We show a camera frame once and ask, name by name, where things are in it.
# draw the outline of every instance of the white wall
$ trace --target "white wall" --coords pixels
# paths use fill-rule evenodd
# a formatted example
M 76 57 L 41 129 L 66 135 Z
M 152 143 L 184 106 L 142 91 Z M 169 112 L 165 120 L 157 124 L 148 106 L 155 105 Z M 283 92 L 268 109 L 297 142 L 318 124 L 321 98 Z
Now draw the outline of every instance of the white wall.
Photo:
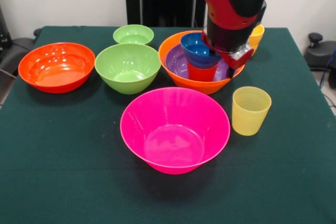
M 336 40 L 336 0 L 266 1 L 264 25 L 288 27 L 301 51 L 308 45 L 307 36 L 312 31 Z
M 266 27 L 288 27 L 303 50 L 311 31 L 336 39 L 336 0 L 267 0 Z M 0 0 L 16 37 L 32 36 L 44 25 L 124 25 L 125 0 Z
M 125 0 L 0 0 L 13 38 L 32 37 L 45 25 L 121 26 Z

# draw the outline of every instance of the red cup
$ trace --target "red cup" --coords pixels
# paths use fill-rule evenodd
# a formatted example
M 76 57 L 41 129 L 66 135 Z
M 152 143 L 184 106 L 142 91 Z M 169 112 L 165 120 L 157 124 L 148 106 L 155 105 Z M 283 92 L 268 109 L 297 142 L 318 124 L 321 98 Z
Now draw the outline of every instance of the red cup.
M 201 69 L 195 68 L 187 61 L 189 79 L 193 81 L 213 81 L 215 78 L 218 64 L 212 68 Z

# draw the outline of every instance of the small green bowl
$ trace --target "small green bowl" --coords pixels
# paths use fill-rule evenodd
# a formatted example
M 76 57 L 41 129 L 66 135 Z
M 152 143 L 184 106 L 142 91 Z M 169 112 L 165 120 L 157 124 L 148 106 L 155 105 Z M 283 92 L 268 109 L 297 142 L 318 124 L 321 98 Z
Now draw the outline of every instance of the small green bowl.
M 158 52 L 141 44 L 118 44 L 96 57 L 94 67 L 104 82 L 122 94 L 147 88 L 160 69 Z
M 148 45 L 154 38 L 151 28 L 142 25 L 127 25 L 119 27 L 113 33 L 113 39 L 119 43 L 136 43 Z

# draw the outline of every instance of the orange bowl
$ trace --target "orange bowl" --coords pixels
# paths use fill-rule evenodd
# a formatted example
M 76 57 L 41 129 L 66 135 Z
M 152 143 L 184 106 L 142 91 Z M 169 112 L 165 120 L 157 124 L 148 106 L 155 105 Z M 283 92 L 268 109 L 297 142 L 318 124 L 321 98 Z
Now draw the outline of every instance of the orange bowl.
M 213 94 L 217 92 L 218 90 L 220 90 L 222 87 L 224 87 L 226 84 L 228 84 L 231 81 L 231 79 L 225 79 L 222 81 L 209 81 L 209 82 L 193 81 L 193 80 L 185 79 L 183 77 L 180 77 L 174 74 L 165 65 L 165 58 L 167 54 L 169 53 L 169 51 L 180 43 L 181 38 L 184 35 L 189 34 L 189 33 L 194 33 L 194 32 L 197 32 L 197 30 L 183 31 L 181 33 L 172 35 L 171 37 L 166 39 L 164 42 L 162 42 L 159 48 L 160 62 L 161 62 L 161 65 L 164 67 L 164 69 L 167 71 L 167 73 L 173 79 L 174 83 L 177 86 L 182 87 L 182 88 L 194 89 L 194 90 L 200 91 L 205 94 Z M 243 68 L 244 66 L 238 68 L 234 77 L 240 74 Z
M 78 88 L 89 78 L 94 60 L 95 54 L 83 45 L 54 43 L 28 53 L 21 60 L 18 72 L 34 88 L 62 94 Z

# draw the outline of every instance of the pink bowl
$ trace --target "pink bowl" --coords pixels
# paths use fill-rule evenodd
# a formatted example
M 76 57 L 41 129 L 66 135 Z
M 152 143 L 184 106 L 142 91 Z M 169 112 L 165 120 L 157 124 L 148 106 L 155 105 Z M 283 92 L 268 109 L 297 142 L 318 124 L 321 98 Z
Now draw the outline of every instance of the pink bowl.
M 225 147 L 230 122 L 209 96 L 185 88 L 147 92 L 125 109 L 120 131 L 127 147 L 154 169 L 188 173 Z

